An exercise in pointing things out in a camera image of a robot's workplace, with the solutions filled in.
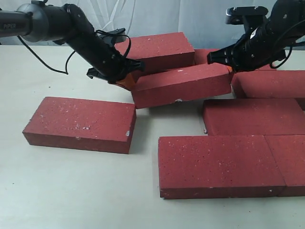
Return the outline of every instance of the white curtain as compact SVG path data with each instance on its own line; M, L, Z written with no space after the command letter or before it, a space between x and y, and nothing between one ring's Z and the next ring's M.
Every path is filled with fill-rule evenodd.
M16 10L30 0L1 0L3 10ZM49 0L82 8L95 29L126 28L131 37L182 31L195 48L222 48L244 33L242 25L226 25L225 11L236 6L265 6L269 14L276 0ZM2 38L2 44L20 44ZM54 45L39 42L36 45Z

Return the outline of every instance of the white backdrop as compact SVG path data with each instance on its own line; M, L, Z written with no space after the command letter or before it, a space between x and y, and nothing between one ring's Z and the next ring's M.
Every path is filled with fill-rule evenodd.
M1 0L3 10L16 10L30 0ZM195 48L222 48L236 42L242 25L226 25L225 11L235 6L265 6L276 0L49 0L48 4L80 6L95 29L110 31L125 27L131 37L182 31ZM2 38L2 44L20 44ZM54 45L39 42L39 45Z

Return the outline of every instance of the robotic arm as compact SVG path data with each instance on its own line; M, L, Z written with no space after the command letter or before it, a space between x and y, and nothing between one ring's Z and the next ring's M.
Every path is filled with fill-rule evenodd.
M232 67L233 72L254 71L265 65L278 68L290 57L295 43L305 35L305 0L277 0L266 18L265 7L234 7L226 12L226 24L244 25L245 34L233 45L208 54L208 63ZM285 47L290 47L286 56ZM282 61L277 67L275 61Z
M31 4L23 4L17 11L1 10L0 37L18 36L21 42L20 37L29 42L66 43L93 67L87 72L90 78L97 77L110 84L120 82L126 89L130 86L124 82L126 76L136 70L144 71L142 61L126 58L131 42L124 55L114 47L128 37L125 29L95 31L78 6L56 7L46 5L47 1L32 0Z

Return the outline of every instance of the white table surface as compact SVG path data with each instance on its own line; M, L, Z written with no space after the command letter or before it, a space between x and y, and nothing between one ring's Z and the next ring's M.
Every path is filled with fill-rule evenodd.
M33 49L61 70L71 52ZM304 57L295 51L282 69L304 69ZM30 146L21 132L46 96L132 103L128 91L89 79L89 67L75 55L66 76L23 46L0 45L1 229L305 228L305 198L159 198L158 137L203 135L202 101L138 110L130 155Z

